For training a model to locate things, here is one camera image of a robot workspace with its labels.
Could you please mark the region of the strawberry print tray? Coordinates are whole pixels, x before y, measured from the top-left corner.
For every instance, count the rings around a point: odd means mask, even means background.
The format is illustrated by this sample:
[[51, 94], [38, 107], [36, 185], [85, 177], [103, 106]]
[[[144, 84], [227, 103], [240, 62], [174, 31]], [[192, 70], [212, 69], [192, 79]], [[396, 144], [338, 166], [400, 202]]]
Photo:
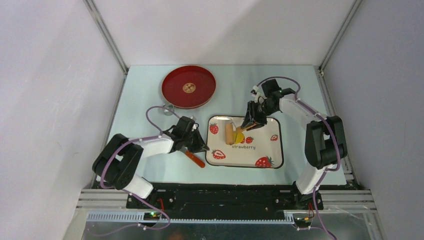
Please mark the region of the strawberry print tray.
[[267, 118], [267, 125], [244, 131], [244, 142], [227, 145], [225, 124], [234, 122], [239, 127], [244, 118], [240, 116], [213, 116], [208, 121], [205, 153], [206, 162], [213, 166], [240, 168], [278, 169], [284, 164], [280, 122]]

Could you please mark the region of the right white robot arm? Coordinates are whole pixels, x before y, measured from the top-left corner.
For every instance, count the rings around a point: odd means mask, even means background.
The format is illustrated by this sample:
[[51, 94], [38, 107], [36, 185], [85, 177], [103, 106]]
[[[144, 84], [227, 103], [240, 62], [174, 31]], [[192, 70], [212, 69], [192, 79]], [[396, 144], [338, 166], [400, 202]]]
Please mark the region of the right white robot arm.
[[268, 77], [256, 84], [247, 103], [241, 129], [250, 131], [264, 127], [267, 118], [283, 113], [294, 119], [305, 131], [304, 155], [307, 165], [294, 182], [297, 191], [291, 194], [291, 204], [304, 209], [311, 202], [328, 172], [336, 172], [342, 159], [348, 154], [343, 121], [339, 116], [327, 116], [301, 100], [301, 85], [294, 79], [297, 88], [281, 88], [281, 76]]

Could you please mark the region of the yellow dough piece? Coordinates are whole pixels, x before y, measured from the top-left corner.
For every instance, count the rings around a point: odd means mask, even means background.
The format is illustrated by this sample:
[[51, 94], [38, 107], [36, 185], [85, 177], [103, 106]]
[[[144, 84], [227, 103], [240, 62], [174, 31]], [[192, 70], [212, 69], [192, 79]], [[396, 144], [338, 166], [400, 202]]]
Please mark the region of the yellow dough piece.
[[234, 132], [233, 140], [234, 140], [234, 144], [240, 144], [244, 142], [245, 136], [242, 132]]

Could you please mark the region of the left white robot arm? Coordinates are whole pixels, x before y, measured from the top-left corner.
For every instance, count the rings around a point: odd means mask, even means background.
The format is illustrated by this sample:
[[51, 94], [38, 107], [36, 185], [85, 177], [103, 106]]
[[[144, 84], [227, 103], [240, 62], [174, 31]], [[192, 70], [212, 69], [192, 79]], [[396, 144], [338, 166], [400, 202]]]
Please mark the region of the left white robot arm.
[[181, 150], [194, 154], [209, 149], [198, 123], [182, 116], [177, 124], [158, 135], [128, 138], [121, 133], [115, 134], [94, 161], [92, 171], [100, 177], [101, 188], [136, 195], [145, 208], [153, 208], [158, 202], [158, 194], [148, 180], [136, 174], [140, 160]]

